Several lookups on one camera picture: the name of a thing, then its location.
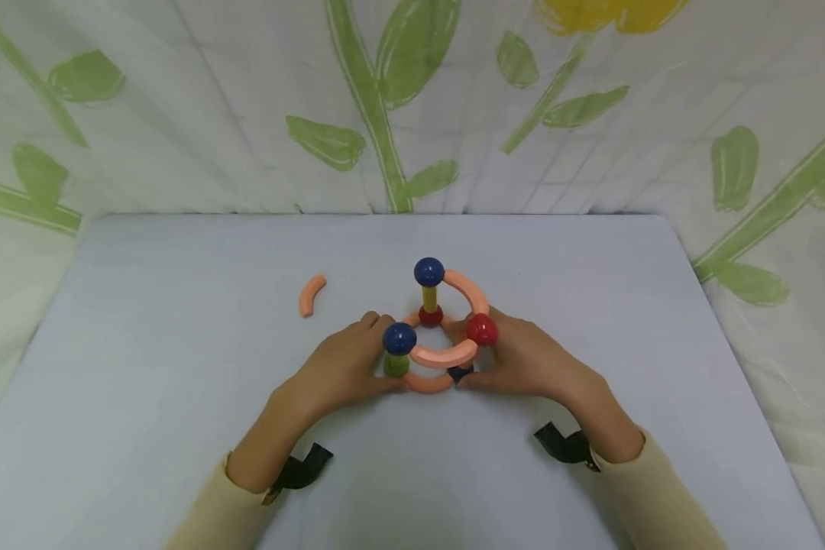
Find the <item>magnetic building toy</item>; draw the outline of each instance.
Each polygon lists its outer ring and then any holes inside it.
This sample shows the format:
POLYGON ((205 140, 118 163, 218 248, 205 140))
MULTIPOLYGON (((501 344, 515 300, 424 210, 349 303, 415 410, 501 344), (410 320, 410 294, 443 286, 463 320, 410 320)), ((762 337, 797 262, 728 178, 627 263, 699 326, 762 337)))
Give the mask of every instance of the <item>magnetic building toy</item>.
POLYGON ((422 286, 422 307, 385 330, 382 343, 385 348, 385 374, 402 377, 408 386, 419 393, 437 393, 452 387, 473 370, 473 358, 480 346, 492 346, 498 338, 498 326, 489 317, 489 302, 483 292, 462 273, 444 270, 440 260, 423 258, 413 271, 416 282, 422 286), (417 343, 415 328, 441 325, 447 328, 452 319, 443 313, 437 303, 437 285, 447 283, 458 290, 471 305, 473 313, 465 326, 464 335, 450 334, 452 348, 431 349, 417 343), (420 377, 409 369, 410 358, 431 369, 445 370, 437 377, 420 377))

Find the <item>black strap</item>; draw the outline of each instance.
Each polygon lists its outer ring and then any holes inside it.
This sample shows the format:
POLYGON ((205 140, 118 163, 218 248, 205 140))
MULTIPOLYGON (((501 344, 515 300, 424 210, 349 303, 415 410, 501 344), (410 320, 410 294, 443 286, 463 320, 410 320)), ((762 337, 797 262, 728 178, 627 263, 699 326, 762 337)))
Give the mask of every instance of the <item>black strap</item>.
POLYGON ((601 471, 590 453, 590 441, 581 430, 565 438, 556 426, 553 426, 553 422, 547 422, 544 428, 535 431, 535 439, 538 439, 544 450, 559 462, 566 464, 583 462, 592 471, 601 471))
POLYGON ((272 491, 279 493, 281 490, 301 490, 303 487, 312 485, 331 458, 333 458, 333 453, 316 443, 312 444, 312 450, 302 462, 296 458, 287 457, 287 462, 284 463, 284 468, 281 468, 281 473, 278 475, 278 480, 275 480, 272 491))

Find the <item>table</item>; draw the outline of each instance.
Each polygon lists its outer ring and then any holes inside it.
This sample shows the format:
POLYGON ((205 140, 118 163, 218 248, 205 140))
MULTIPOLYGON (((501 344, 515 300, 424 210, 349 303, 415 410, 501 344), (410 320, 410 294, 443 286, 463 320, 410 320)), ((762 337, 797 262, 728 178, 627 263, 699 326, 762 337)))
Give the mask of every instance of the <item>table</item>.
MULTIPOLYGON (((426 255, 603 372, 730 548, 823 548, 662 218, 114 215, 1 401, 0 549, 157 548, 316 343, 417 307, 426 255), (301 319, 315 273, 327 286, 301 319)), ((466 313, 452 289, 439 300, 466 313)), ((576 429, 556 404, 460 390, 338 413, 296 450, 336 457, 283 496, 263 548, 625 548, 596 474, 536 444, 547 421, 576 429)))

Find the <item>sleeve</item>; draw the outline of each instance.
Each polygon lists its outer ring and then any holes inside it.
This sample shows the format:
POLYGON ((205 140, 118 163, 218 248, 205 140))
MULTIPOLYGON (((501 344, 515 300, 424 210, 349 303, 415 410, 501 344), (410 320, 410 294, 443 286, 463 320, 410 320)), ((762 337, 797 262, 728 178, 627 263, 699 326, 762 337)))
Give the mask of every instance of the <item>sleeve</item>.
POLYGON ((248 550, 266 530, 277 494, 249 493, 226 475, 228 453, 199 490, 165 550, 248 550))
POLYGON ((611 464, 590 450, 635 548, 715 550, 726 545, 700 504, 675 475, 666 453, 644 430, 631 462, 611 464))

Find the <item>dark blue ball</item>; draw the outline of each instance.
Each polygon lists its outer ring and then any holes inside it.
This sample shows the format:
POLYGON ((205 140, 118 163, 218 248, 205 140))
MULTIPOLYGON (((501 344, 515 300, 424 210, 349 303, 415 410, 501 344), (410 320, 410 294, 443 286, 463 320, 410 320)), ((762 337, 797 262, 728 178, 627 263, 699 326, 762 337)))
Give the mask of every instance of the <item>dark blue ball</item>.
POLYGON ((415 280, 423 287, 435 287, 443 282, 443 264, 436 258, 423 258, 416 262, 412 271, 415 280))
POLYGON ((406 355, 413 351, 416 340, 415 330, 406 323, 394 323, 382 335, 382 345, 392 355, 406 355))

